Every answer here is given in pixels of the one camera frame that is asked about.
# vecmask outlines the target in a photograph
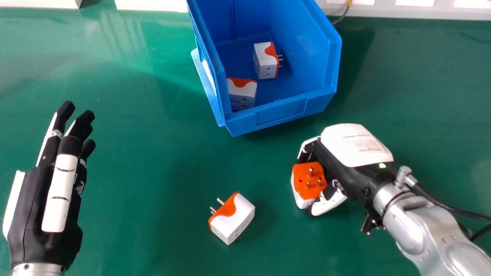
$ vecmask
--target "cable connector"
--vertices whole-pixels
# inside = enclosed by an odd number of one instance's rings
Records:
[[[215,210],[210,206],[212,216],[208,220],[208,225],[217,237],[230,245],[250,224],[256,207],[239,192],[235,192],[225,202],[220,198],[217,198],[217,201],[221,207]]]

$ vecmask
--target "robotic arm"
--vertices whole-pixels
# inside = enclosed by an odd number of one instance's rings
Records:
[[[309,170],[303,173],[299,166]],[[316,187],[300,186],[301,179],[312,181],[314,170],[321,170],[325,188],[321,177]],[[319,187],[320,195],[309,197],[308,190]],[[346,199],[361,203],[367,212],[361,230],[368,235],[373,228],[387,230],[422,276],[491,276],[491,259],[463,234],[448,206],[432,198],[410,168],[397,169],[392,153],[362,125],[333,125],[305,141],[292,188],[297,205],[311,217]]]
[[[85,164],[95,149],[95,142],[86,139],[95,117],[85,111],[63,135],[74,111],[67,101],[55,112],[36,166],[15,174],[3,218],[13,275],[63,275],[80,251],[80,195]]]

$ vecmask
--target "blue plastic bin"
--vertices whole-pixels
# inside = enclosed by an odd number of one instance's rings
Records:
[[[314,0],[188,0],[191,52],[219,126],[232,136],[322,112],[337,88],[341,38]],[[253,44],[273,41],[276,79],[258,80]],[[256,105],[232,112],[226,77],[258,81]]]

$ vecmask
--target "orange and white adapter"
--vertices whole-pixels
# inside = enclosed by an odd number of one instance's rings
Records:
[[[283,60],[282,55],[276,53],[272,41],[254,43],[254,68],[257,78],[260,80],[274,79],[278,77],[278,71],[281,65],[280,60]]]
[[[292,170],[293,196],[300,209],[306,209],[327,187],[324,170],[319,162],[295,164]]]
[[[239,192],[235,192],[226,202],[220,198],[217,201],[222,206],[218,210],[210,207],[212,216],[208,225],[216,236],[230,245],[252,221],[256,207]]]
[[[228,77],[227,87],[232,110],[238,111],[254,107],[257,81]]]

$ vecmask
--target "black cable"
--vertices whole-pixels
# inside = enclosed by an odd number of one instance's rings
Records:
[[[452,206],[448,206],[446,204],[443,204],[443,203],[439,202],[429,191],[427,191],[419,183],[416,183],[416,185],[414,185],[412,188],[415,191],[417,191],[419,194],[421,194],[423,197],[425,197],[427,200],[429,200],[431,203],[433,203],[434,205],[439,206],[439,207],[441,207],[443,209],[446,209],[449,212],[453,212],[453,213],[456,213],[456,214],[459,214],[459,215],[462,215],[462,216],[466,216],[466,217],[469,217],[469,218],[473,218],[473,219],[476,219],[476,220],[491,221],[491,217],[489,217],[489,216],[485,216],[485,215],[481,215],[481,214],[478,214],[478,213],[474,213],[474,212],[462,210],[462,209],[455,208],[455,207],[452,207]]]
[[[345,18],[346,14],[348,13],[348,10],[350,9],[350,7],[351,7],[350,5],[347,5],[347,6],[346,6],[346,9],[344,10],[343,15],[341,15],[341,17],[340,17],[340,18],[338,18],[338,19],[334,20],[334,21],[332,22],[332,24],[333,24],[333,25],[336,25],[337,23],[339,23],[339,21],[343,20],[343,19]]]
[[[477,231],[469,240],[471,242],[475,242],[479,238],[482,238],[484,235],[488,234],[491,231],[491,223],[488,226],[485,226],[483,229]]]

